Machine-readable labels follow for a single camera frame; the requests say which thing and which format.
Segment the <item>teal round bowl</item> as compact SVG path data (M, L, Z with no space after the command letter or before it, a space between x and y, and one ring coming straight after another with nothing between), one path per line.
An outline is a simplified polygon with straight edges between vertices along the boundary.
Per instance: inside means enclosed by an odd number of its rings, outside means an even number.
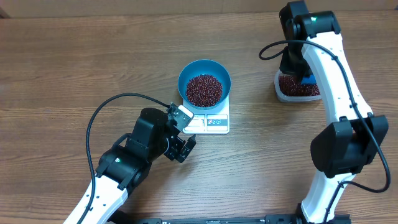
M183 68L183 70L180 72L180 75L178 78L178 82L177 82L178 92L180 93L180 96L182 97L183 100L187 101L193 107L199 108L199 109L205 109L205 107L198 107L198 106L194 106L193 104L191 104L187 100L185 91L186 91L186 85L189 82L189 80L194 77L197 77L199 75L202 75L202 74L213 75L221 82L221 84L223 86L223 94L222 94L221 100L214 106L206 107L206 109L210 109L210 108L216 107L227 96L229 96L229 93L231 91L231 77L230 77L227 69L222 64L220 64L214 60L201 59L201 60L193 61L193 62L189 63L188 65L186 65Z

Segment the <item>white digital kitchen scale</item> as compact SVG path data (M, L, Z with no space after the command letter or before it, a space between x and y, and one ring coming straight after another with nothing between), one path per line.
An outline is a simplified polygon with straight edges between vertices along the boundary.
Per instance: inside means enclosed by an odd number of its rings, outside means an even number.
M210 109L199 109L183 100L183 105L190 110L194 117L190 124L183 129L185 134L228 134L230 127L229 97Z

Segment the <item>blue plastic measuring scoop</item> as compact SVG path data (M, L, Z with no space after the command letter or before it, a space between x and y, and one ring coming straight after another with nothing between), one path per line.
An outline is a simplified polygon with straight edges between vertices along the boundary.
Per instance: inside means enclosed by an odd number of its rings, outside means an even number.
M303 84L303 85L316 85L317 82L316 82L314 74L311 74L309 76L303 77L302 81L301 81L301 84Z

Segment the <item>red adzuki beans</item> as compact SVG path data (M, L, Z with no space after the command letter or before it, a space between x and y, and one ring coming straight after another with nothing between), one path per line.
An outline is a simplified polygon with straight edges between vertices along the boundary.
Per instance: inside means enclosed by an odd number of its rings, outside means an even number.
M279 88L286 96L318 96L320 91L316 84L301 84L294 77L281 75L278 77Z

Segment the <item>red beans in bowl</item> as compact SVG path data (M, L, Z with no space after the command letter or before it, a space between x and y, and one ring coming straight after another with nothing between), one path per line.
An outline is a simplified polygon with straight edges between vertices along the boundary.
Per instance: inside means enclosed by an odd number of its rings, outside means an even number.
M190 79L185 91L187 100L191 104L205 108L216 105L221 100L222 94L221 82L209 74L202 74Z

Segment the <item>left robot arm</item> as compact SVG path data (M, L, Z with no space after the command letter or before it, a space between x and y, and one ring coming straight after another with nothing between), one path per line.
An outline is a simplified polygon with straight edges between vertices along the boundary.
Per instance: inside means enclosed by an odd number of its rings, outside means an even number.
M134 223L119 208L148 176L154 160L164 155L182 163L196 144L179 133L194 114L186 107L171 105L167 111L144 108L131 133L122 135L99 160L95 181L66 223Z

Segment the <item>clear plastic food container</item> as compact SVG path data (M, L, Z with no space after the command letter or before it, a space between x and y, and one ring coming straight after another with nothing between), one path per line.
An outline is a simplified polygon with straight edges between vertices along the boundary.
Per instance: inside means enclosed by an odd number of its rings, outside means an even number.
M282 93L279 86L279 77L282 74L280 70L278 70L274 77L274 87L277 99L282 103L308 103L310 101L321 100L321 96L287 96Z

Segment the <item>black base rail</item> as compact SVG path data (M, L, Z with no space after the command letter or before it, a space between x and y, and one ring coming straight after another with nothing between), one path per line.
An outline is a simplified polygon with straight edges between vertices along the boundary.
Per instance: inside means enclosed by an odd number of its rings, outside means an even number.
M143 218L134 220L128 214L117 210L107 223L115 224L305 224L304 218L297 215L266 215L264 217L240 217L240 218L188 218L171 219Z

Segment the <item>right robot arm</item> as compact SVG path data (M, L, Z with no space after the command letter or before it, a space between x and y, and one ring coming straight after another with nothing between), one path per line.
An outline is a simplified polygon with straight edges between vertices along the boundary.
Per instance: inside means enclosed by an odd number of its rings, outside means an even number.
M280 10L279 19L288 44L276 76L316 84L326 113L326 128L310 145L316 172L291 221L349 223L349 216L334 210L345 187L379 154L387 119L376 116L360 93L331 11L311 13L303 1L295 1Z

